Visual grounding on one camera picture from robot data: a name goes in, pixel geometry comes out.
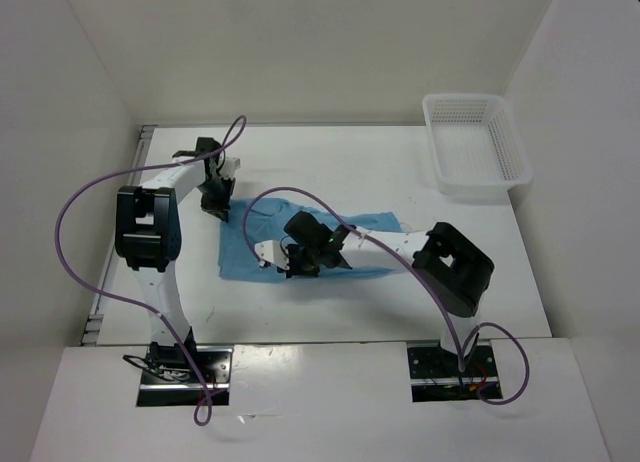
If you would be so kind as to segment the light blue shorts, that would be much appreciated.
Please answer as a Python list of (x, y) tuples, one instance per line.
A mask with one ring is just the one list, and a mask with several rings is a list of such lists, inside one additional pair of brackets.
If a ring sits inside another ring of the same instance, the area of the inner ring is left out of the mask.
[[(285, 275), (273, 267), (261, 268), (244, 238), (243, 220), (252, 199), (231, 200), (228, 222), (221, 224), (219, 239), (219, 276), (224, 280), (281, 283)], [(298, 212), (311, 213), (320, 223), (335, 229), (337, 220), (329, 213), (293, 203), (283, 198), (263, 198), (252, 208), (246, 232), (251, 245), (265, 240), (285, 238), (285, 224)], [(347, 223), (375, 231), (402, 232), (401, 224), (392, 212), (341, 216)], [(321, 268), (324, 279), (373, 279), (391, 274), (390, 269), (361, 267), (355, 269)]]

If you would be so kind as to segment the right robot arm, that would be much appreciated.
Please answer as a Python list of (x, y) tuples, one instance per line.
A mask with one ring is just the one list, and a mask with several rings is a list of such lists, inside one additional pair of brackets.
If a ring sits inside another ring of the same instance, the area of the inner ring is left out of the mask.
[(494, 262), (453, 225), (436, 223), (428, 231), (388, 232), (359, 226), (331, 229), (311, 213), (296, 214), (284, 227), (292, 239), (277, 243), (286, 277), (317, 277), (323, 269), (405, 268), (427, 290), (443, 314), (440, 367), (460, 375), (474, 361), (471, 349), (480, 303), (489, 287)]

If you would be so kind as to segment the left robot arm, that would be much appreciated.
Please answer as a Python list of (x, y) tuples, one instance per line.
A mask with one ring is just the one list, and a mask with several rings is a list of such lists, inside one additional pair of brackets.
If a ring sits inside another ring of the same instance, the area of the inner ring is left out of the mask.
[(138, 186), (123, 186), (116, 197), (115, 249), (133, 271), (143, 303), (151, 308), (151, 342), (140, 362), (145, 372), (165, 381), (185, 382), (200, 367), (176, 277), (182, 248), (179, 204), (192, 191), (201, 194), (201, 210), (226, 222), (239, 161), (213, 138), (200, 137), (191, 151), (173, 155), (173, 167)]

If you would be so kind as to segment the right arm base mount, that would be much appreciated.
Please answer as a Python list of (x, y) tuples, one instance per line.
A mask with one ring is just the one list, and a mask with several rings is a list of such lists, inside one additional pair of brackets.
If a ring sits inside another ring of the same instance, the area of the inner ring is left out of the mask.
[(434, 343), (409, 344), (407, 358), (412, 401), (450, 402), (503, 399), (494, 353), (489, 343), (476, 344), (458, 372), (455, 355)]

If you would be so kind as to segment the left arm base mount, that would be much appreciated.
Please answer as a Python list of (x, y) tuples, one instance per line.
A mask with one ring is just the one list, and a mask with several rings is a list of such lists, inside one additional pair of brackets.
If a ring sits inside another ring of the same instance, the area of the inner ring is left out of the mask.
[[(230, 397), (233, 348), (230, 346), (199, 346), (194, 359), (207, 388), (212, 392), (214, 406), (227, 406)], [(147, 360), (129, 356), (141, 370), (136, 400), (137, 407), (195, 407), (205, 403), (202, 384), (189, 365), (169, 368), (159, 365), (152, 368)]]

